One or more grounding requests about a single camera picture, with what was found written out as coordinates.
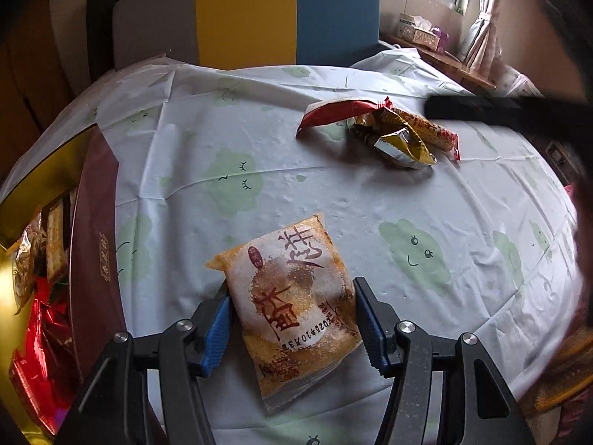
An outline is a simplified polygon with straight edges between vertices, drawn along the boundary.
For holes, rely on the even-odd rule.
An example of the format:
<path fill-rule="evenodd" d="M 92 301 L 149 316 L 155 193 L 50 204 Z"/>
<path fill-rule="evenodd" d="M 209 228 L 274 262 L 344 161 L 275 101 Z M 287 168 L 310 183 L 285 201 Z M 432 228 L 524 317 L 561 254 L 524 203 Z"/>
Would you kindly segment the brown rice cracker packet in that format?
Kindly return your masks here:
<path fill-rule="evenodd" d="M 268 411 L 298 398 L 360 346 L 352 278 L 315 214 L 207 262 L 224 273 Z"/>

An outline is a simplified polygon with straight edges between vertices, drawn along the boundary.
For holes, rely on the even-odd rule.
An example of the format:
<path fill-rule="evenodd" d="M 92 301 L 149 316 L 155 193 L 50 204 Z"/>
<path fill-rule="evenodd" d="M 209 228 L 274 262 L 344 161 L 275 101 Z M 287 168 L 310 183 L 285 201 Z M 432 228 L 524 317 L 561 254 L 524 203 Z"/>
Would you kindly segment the red white snack packet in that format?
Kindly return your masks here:
<path fill-rule="evenodd" d="M 305 110 L 295 134 L 315 126 L 326 126 L 331 123 L 357 118 L 365 113 L 372 113 L 377 109 L 395 109 L 389 98 L 384 102 L 374 102 L 370 99 L 335 99 L 327 102 L 312 103 Z"/>

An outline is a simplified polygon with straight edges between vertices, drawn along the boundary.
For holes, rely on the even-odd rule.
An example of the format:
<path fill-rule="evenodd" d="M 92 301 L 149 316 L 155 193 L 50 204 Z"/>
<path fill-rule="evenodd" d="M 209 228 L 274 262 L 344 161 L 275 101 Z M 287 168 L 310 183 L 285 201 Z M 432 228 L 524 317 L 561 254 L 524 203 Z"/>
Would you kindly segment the pumpkin seeds yellow clear bag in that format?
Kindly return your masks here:
<path fill-rule="evenodd" d="M 45 254 L 46 232 L 38 212 L 23 230 L 11 252 L 13 295 L 16 314 L 27 304 L 35 287 L 36 265 Z"/>

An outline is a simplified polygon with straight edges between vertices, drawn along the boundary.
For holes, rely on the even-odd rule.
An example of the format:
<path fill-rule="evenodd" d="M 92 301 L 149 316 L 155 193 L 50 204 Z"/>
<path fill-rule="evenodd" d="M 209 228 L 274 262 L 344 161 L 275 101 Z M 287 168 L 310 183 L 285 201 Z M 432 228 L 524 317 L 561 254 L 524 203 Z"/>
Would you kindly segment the red foil snack bag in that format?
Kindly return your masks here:
<path fill-rule="evenodd" d="M 57 434 L 79 390 L 68 286 L 34 280 L 24 343 L 14 350 L 9 379 L 29 417 L 45 435 Z"/>

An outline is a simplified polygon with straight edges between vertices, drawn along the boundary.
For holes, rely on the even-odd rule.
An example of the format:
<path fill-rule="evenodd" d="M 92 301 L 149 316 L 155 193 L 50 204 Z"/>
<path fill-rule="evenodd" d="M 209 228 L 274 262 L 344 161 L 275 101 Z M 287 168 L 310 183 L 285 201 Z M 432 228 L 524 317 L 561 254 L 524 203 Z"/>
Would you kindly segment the pink floral curtain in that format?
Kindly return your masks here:
<path fill-rule="evenodd" d="M 494 84 L 495 96 L 542 96 L 523 73 L 503 61 L 497 23 L 501 0 L 478 0 L 478 14 L 458 50 L 458 58 L 471 73 Z"/>

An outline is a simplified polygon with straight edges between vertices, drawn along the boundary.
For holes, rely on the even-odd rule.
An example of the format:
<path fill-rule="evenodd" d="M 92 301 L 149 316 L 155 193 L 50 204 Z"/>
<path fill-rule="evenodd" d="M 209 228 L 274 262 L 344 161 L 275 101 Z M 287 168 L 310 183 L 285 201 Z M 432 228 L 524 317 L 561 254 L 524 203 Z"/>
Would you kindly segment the wooden side shelf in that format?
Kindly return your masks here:
<path fill-rule="evenodd" d="M 470 71 L 467 66 L 457 61 L 448 53 L 438 53 L 424 46 L 407 42 L 387 33 L 381 33 L 380 37 L 382 40 L 392 45 L 400 45 L 403 48 L 415 48 L 425 62 L 429 63 L 470 92 L 476 93 L 477 95 L 492 95 L 496 90 L 496 86 L 487 78 L 483 78 L 476 72 Z"/>

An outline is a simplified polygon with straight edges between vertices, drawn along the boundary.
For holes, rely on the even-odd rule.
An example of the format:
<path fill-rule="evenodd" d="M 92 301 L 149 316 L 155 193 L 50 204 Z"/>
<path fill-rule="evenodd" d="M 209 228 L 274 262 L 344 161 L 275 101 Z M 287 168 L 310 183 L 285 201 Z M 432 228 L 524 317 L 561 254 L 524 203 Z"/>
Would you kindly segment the long red yellow snack bar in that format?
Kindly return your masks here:
<path fill-rule="evenodd" d="M 439 123 L 432 123 L 425 119 L 424 116 L 418 116 L 415 113 L 408 113 L 397 108 L 394 108 L 393 111 L 406 123 L 409 123 L 425 143 L 431 144 L 432 147 L 448 154 L 455 162 L 461 160 L 457 133 Z"/>

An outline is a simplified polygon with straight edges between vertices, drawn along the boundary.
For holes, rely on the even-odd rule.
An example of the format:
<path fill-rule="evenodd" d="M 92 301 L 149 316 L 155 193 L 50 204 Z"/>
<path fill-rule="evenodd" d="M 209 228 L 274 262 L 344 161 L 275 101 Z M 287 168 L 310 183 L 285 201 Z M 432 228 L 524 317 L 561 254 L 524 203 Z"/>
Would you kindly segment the maroon gold gift box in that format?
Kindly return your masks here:
<path fill-rule="evenodd" d="M 125 327 L 117 280 L 115 198 L 119 162 L 98 126 L 90 126 L 35 165 L 1 201 L 1 441 L 51 443 L 29 417 L 8 370 L 13 352 L 24 343 L 31 299 L 16 314 L 11 252 L 38 213 L 46 232 L 49 206 L 77 188 L 68 273 L 68 307 L 80 386 L 110 337 Z M 46 248 L 37 262 L 46 275 Z"/>

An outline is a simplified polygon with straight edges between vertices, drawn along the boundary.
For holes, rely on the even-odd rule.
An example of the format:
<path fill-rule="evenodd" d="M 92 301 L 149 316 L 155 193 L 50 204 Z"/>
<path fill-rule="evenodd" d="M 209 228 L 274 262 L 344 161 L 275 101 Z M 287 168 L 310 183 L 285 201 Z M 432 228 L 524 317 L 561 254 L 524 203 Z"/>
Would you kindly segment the cracker packet in box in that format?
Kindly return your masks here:
<path fill-rule="evenodd" d="M 72 239 L 72 222 L 77 188 L 53 202 L 46 222 L 46 275 L 50 283 L 58 283 L 68 273 L 68 256 Z"/>

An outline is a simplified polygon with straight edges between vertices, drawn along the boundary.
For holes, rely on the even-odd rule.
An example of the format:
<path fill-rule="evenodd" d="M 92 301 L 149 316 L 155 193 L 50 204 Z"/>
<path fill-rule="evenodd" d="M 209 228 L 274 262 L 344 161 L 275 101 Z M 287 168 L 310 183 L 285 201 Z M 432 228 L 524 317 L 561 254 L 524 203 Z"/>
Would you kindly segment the tissue box on shelf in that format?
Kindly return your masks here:
<path fill-rule="evenodd" d="M 396 36 L 404 41 L 443 53 L 449 35 L 439 26 L 421 16 L 401 13 L 396 24 Z"/>

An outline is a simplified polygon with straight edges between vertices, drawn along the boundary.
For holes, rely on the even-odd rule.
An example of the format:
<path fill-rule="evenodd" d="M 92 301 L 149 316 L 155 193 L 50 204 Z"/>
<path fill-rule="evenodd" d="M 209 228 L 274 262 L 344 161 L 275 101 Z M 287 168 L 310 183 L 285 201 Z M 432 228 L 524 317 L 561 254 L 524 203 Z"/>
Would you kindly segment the crumpled gold yellow snack bag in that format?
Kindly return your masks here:
<path fill-rule="evenodd" d="M 436 164 L 416 130 L 392 109 L 375 109 L 356 116 L 348 130 L 394 166 L 420 170 Z"/>

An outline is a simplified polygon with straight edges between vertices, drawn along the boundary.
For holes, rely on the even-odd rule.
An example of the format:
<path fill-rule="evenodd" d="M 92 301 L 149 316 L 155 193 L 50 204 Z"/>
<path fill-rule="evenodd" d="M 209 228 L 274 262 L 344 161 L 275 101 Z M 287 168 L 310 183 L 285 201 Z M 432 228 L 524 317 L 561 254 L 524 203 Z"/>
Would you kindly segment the white green cloud tablecloth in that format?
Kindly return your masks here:
<path fill-rule="evenodd" d="M 135 336 L 158 333 L 214 295 L 215 254 L 321 214 L 351 275 L 437 336 L 473 333 L 516 397 L 542 377 L 582 280 L 576 211 L 523 136 L 453 122 L 459 160 L 398 169 L 344 123 L 302 129 L 308 106 L 389 100 L 422 113 L 462 94 L 410 50 L 350 67 L 219 70 L 151 58 L 101 78 L 67 106 L 1 184 L 3 202 L 42 160 L 96 126 L 117 159 L 100 198 L 113 270 Z"/>

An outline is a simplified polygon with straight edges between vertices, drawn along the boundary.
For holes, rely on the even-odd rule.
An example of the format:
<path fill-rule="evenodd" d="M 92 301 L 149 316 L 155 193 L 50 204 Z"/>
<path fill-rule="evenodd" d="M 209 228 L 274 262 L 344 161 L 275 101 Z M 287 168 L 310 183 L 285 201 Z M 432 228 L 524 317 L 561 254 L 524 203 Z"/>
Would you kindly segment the grey yellow blue chair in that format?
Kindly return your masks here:
<path fill-rule="evenodd" d="M 89 75 L 165 54 L 219 69 L 348 67 L 376 54 L 380 0 L 86 0 Z"/>

